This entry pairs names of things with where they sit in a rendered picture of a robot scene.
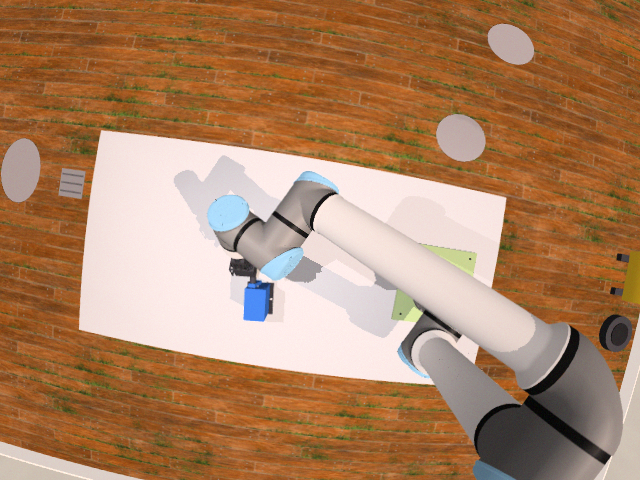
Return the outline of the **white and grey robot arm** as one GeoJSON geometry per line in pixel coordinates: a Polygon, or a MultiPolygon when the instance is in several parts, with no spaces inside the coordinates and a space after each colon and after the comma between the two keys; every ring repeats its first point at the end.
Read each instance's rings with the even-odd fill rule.
{"type": "Polygon", "coordinates": [[[271,280],[297,266],[313,230],[412,298],[423,314],[398,356],[431,378],[474,444],[477,480],[594,480],[617,451],[620,393],[585,335],[545,323],[345,200],[320,174],[301,173],[267,222],[238,195],[216,199],[207,217],[226,255],[271,280]],[[462,334],[514,370],[529,394],[522,405],[458,351],[462,334]]]}

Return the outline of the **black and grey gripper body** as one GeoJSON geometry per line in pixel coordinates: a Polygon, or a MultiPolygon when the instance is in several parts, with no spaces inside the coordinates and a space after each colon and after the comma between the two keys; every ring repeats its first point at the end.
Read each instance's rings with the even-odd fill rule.
{"type": "Polygon", "coordinates": [[[252,264],[250,264],[247,260],[243,259],[230,259],[230,265],[229,265],[229,271],[231,273],[231,275],[233,276],[235,274],[235,276],[243,276],[243,277],[255,277],[257,275],[257,268],[255,268],[252,264]],[[231,265],[234,265],[234,263],[238,263],[237,265],[234,265],[234,267],[231,265]],[[232,268],[233,269],[232,269],[232,268]]]}

